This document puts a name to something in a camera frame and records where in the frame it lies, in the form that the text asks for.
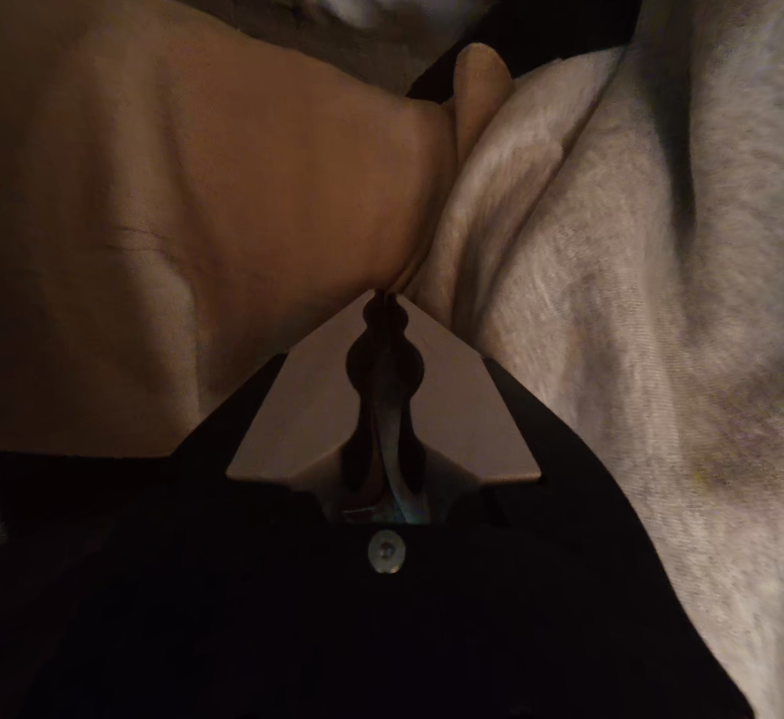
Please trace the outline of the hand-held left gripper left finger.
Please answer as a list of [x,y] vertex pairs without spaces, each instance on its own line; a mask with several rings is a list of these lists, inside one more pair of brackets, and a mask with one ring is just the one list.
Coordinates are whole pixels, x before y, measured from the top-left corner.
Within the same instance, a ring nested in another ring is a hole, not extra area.
[[364,508],[383,495],[373,426],[361,426],[361,395],[347,372],[349,350],[367,330],[357,300],[296,343],[226,470],[232,481],[279,485],[323,508]]

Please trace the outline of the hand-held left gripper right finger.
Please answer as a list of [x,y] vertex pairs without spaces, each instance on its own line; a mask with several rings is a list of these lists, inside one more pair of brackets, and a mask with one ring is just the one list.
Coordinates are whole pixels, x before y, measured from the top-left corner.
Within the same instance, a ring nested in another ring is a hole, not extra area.
[[430,517],[483,488],[533,483],[537,464],[482,356],[404,296],[405,346],[421,358],[421,381],[408,411],[424,450],[423,494]]

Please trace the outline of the person's beige pants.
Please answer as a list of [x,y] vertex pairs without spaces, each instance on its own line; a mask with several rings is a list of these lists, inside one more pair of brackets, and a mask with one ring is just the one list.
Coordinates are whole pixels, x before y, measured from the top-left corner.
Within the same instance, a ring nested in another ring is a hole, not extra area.
[[273,354],[401,292],[513,91],[444,105],[172,0],[1,0],[2,452],[171,453]]

